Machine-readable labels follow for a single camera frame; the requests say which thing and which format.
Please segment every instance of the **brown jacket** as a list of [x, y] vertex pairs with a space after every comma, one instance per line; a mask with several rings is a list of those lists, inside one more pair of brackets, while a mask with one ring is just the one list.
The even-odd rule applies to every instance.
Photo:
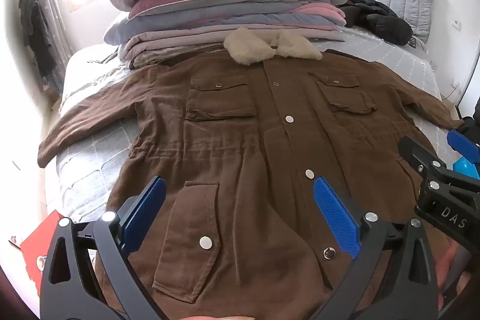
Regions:
[[[406, 107], [440, 127], [460, 124], [438, 99], [379, 63], [324, 53], [245, 66], [226, 51], [204, 53], [145, 67], [85, 99], [41, 144], [38, 163], [137, 116], [142, 131], [107, 207], [118, 209], [153, 175], [165, 179], [166, 202], [130, 256], [154, 300], [171, 319], [306, 319], [351, 261], [315, 204], [314, 179], [324, 176], [382, 219], [406, 222], [421, 178], [398, 155], [397, 141], [409, 135], [433, 150]], [[445, 236], [427, 231], [441, 255]], [[199, 244], [203, 236], [211, 248]], [[331, 260], [327, 247], [336, 249]], [[367, 301], [381, 276], [380, 267]], [[112, 303], [102, 271], [99, 280]]]

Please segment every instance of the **fur collar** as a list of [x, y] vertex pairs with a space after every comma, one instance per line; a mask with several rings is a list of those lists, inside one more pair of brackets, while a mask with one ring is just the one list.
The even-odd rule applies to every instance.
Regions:
[[239, 28], [225, 38], [223, 46], [237, 63], [243, 65], [268, 60], [275, 55], [314, 60], [322, 58], [322, 53], [310, 41], [289, 29], [256, 32]]

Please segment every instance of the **bed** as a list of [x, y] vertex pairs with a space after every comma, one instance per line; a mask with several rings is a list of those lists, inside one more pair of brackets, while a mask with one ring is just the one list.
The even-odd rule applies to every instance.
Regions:
[[[378, 0], [390, 6], [412, 25], [419, 44], [426, 42], [433, 0]], [[317, 40], [321, 50], [335, 49], [367, 61], [383, 63], [403, 79], [440, 99], [432, 66], [417, 46], [389, 44], [360, 28], [342, 28], [345, 41]], [[84, 98], [126, 78], [131, 70], [117, 57], [102, 63], [114, 47], [106, 44], [88, 47], [70, 60], [63, 91], [60, 115]], [[449, 166], [459, 155], [446, 142], [446, 131], [411, 113], [415, 124], [428, 137], [438, 156]], [[120, 120], [68, 147], [57, 156], [62, 212], [75, 222], [97, 219], [105, 210], [119, 170], [140, 129], [135, 119]]]

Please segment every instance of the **jacket sleeve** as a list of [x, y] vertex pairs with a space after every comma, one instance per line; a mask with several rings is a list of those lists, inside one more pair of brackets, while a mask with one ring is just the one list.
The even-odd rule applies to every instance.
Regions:
[[463, 124], [463, 120], [452, 119], [450, 111], [438, 98], [416, 88], [383, 64], [375, 63], [375, 67], [378, 68], [381, 80], [393, 85], [404, 107], [411, 108], [424, 119], [441, 128], [457, 129]]
[[38, 149], [45, 167], [60, 151], [120, 118], [136, 115], [137, 105], [155, 88], [156, 67], [144, 67], [125, 80], [84, 99], [70, 109]]

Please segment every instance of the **jacket pocket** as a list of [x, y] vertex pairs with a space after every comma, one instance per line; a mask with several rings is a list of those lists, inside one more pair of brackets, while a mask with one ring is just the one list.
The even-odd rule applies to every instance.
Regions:
[[185, 118], [212, 121], [257, 114], [245, 75], [193, 78]]
[[369, 114], [376, 110], [370, 97], [359, 89], [355, 75], [324, 75], [310, 73], [333, 112]]
[[193, 303], [220, 251], [215, 204], [218, 184], [186, 182], [170, 214], [153, 287]]

